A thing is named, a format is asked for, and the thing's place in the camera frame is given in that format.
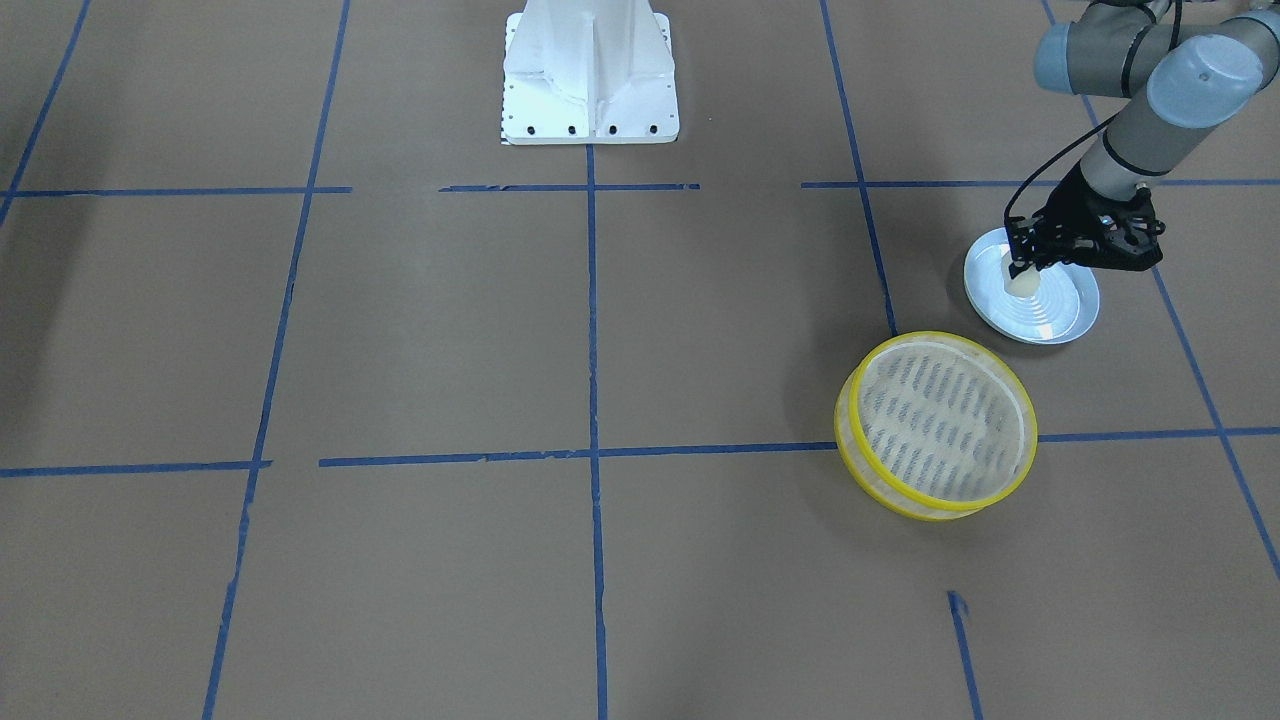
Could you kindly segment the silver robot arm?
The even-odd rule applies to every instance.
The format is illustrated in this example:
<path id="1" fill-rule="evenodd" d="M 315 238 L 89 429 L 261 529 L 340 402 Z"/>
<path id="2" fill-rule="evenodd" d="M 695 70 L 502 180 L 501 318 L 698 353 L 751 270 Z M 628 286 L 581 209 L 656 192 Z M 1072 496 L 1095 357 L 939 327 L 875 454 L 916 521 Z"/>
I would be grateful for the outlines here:
<path id="1" fill-rule="evenodd" d="M 1276 3 L 1215 26 L 1165 24 L 1175 9 L 1174 1 L 1093 1 L 1042 37 L 1034 58 L 1042 88 L 1124 106 L 1085 135 L 1088 150 L 1041 210 L 1005 218 L 1007 279 L 1056 264 L 1155 266 L 1166 227 L 1153 184 L 1277 78 Z"/>

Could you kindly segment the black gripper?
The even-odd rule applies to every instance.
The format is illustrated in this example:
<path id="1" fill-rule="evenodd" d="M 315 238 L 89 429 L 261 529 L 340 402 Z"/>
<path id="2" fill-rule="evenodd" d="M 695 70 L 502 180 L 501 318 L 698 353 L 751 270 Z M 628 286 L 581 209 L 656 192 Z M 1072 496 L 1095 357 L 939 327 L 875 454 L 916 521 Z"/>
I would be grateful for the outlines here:
<path id="1" fill-rule="evenodd" d="M 1048 268 L 1056 265 L 1074 264 L 1076 241 L 1069 240 L 1064 222 L 1068 219 L 1070 211 L 1091 192 L 1112 199 L 1096 191 L 1085 179 L 1083 169 L 1074 167 L 1050 193 L 1046 205 L 1036 214 L 1036 222 L 1006 223 L 1010 259 L 1020 263 L 1032 263 L 1037 272 L 1046 272 Z M 1126 201 L 1137 190 L 1130 187 L 1121 192 L 1120 199 L 1112 200 Z"/>

